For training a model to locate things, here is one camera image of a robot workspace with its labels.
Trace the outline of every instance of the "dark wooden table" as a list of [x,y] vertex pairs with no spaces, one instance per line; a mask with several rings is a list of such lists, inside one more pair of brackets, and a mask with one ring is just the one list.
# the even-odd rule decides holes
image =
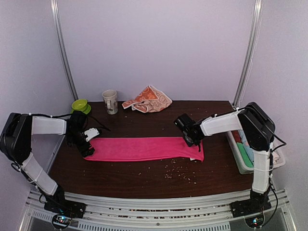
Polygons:
[[[102,137],[176,137],[180,130],[175,118],[187,113],[194,120],[232,110],[227,101],[175,101],[159,113],[143,114],[123,110],[108,115],[103,103],[90,103],[91,115],[111,132]],[[97,127],[89,118],[88,127]],[[204,162],[174,158],[144,162],[87,161],[76,147],[63,142],[50,176],[67,192],[118,198],[178,198],[230,193],[250,189],[252,175],[241,175],[226,135],[216,134],[203,141]]]

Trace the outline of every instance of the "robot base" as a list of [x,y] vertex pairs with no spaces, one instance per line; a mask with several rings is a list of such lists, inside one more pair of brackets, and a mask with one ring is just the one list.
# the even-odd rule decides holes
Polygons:
[[65,217],[83,218],[83,214],[86,210],[86,204],[74,201],[65,200],[65,207],[71,208],[71,211],[63,211],[61,213],[59,206],[53,202],[46,202],[44,209],[53,213],[61,213]]
[[[234,218],[241,217],[241,216],[247,216],[254,213],[261,212],[260,207],[252,207],[251,206],[251,199],[244,200],[244,201],[235,201],[230,204],[232,215]],[[263,204],[263,211],[270,209],[271,204],[269,202],[269,198],[267,197],[264,204]]]

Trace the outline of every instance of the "blue cloth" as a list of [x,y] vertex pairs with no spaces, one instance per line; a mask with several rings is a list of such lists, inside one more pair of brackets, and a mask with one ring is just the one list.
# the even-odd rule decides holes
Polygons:
[[253,164],[254,163],[254,153],[252,152],[252,149],[249,147],[249,144],[248,144],[248,141],[247,141],[247,138],[245,136],[245,133],[243,130],[239,130],[239,134],[241,136],[241,140],[242,140],[242,144],[243,144],[243,147],[245,148],[245,151],[251,161],[251,163]]

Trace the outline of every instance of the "pink towel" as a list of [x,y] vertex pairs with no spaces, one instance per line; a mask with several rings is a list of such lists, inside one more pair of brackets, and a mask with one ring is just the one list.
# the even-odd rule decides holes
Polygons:
[[203,161],[197,146],[188,147],[182,137],[157,138],[97,138],[90,141],[93,155],[86,157],[92,161],[145,161],[175,157],[194,158]]

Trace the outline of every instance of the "robotic arm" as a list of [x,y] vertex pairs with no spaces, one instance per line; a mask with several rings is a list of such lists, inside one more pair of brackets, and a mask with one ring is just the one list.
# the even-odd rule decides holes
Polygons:
[[271,208],[268,193],[273,169],[271,149],[275,124],[256,103],[249,103],[245,108],[230,113],[212,115],[198,122],[193,121],[187,114],[183,114],[174,123],[182,131],[188,146],[200,147],[200,142],[205,136],[243,130],[254,153],[254,181],[250,199],[231,204],[233,217]]
[[67,217],[82,218],[86,205],[65,200],[63,188],[48,176],[33,156],[31,136],[66,135],[67,142],[75,144],[86,157],[94,152],[89,141],[101,131],[91,128],[83,132],[85,120],[86,115],[78,111],[73,112],[69,119],[11,113],[0,136],[0,150],[12,161],[12,167],[22,172],[45,196],[44,209]]

